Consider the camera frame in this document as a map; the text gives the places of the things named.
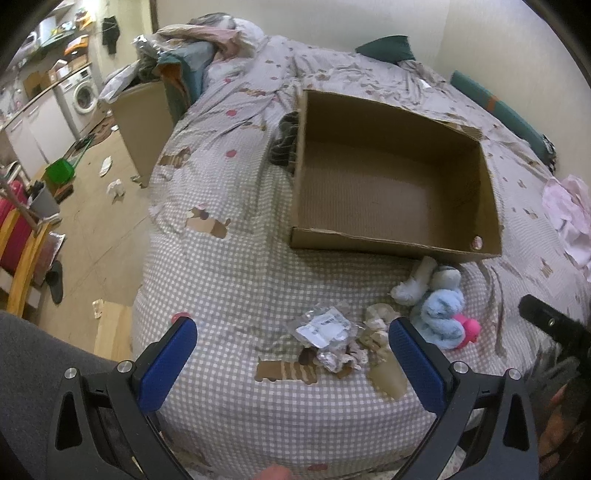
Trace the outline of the person's right hand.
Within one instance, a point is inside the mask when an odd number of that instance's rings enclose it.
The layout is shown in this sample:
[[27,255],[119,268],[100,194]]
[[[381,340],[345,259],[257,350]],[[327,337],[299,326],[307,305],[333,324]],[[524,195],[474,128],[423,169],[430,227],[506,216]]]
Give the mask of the person's right hand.
[[550,406],[553,410],[538,441],[541,470],[550,469],[557,465],[560,458],[557,449],[573,429],[572,426],[567,426],[567,421],[563,418],[560,410],[564,403],[566,389],[567,385],[562,386],[550,400]]

